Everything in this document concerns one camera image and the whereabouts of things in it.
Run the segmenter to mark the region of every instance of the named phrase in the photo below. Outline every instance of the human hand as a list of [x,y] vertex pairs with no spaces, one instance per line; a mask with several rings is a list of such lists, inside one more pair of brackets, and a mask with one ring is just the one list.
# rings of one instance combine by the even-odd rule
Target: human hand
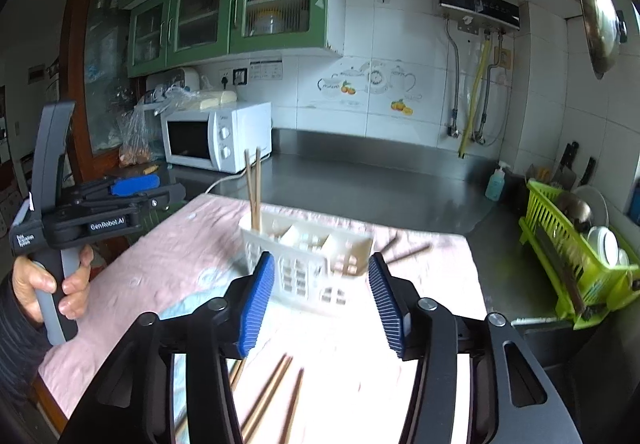
[[[84,315],[89,296],[89,273],[94,251],[84,246],[80,251],[80,267],[62,282],[62,292],[66,294],[58,304],[58,309],[68,319],[76,319]],[[42,267],[31,262],[27,257],[17,257],[14,262],[12,276],[14,294],[18,304],[33,323],[44,322],[35,289],[45,293],[55,293],[56,280]]]

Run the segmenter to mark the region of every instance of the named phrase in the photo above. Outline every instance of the gripper handle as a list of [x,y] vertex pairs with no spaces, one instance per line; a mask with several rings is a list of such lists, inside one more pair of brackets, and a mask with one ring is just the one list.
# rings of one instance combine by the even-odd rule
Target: gripper handle
[[65,297],[62,282],[78,270],[80,265],[80,248],[43,249],[30,255],[30,259],[46,269],[56,280],[55,293],[45,293],[36,289],[36,298],[44,318],[47,338],[52,345],[62,345],[78,334],[78,323],[68,319],[58,309],[60,300]]

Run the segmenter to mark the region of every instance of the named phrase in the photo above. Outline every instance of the soap dispenser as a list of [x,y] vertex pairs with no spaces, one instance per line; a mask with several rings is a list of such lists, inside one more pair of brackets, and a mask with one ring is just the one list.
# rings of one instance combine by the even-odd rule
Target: soap dispenser
[[489,184],[486,185],[486,191],[484,192],[486,198],[494,202],[500,200],[500,195],[502,195],[502,189],[504,188],[504,169],[508,167],[509,165],[504,161],[498,162],[498,168],[489,179]]

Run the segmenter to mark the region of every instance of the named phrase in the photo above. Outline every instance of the black sleeve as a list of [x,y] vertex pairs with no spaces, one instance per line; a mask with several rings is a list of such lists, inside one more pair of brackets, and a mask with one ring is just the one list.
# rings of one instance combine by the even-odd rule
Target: black sleeve
[[0,395],[22,404],[50,348],[44,327],[36,329],[22,313],[10,273],[0,284]]

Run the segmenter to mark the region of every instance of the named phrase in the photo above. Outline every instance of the plate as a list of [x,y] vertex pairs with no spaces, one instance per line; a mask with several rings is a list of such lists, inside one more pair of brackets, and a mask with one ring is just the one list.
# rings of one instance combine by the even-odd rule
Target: plate
[[609,209],[607,208],[607,203],[602,193],[593,186],[578,186],[572,193],[576,194],[589,205],[591,213],[593,214],[594,226],[609,227]]

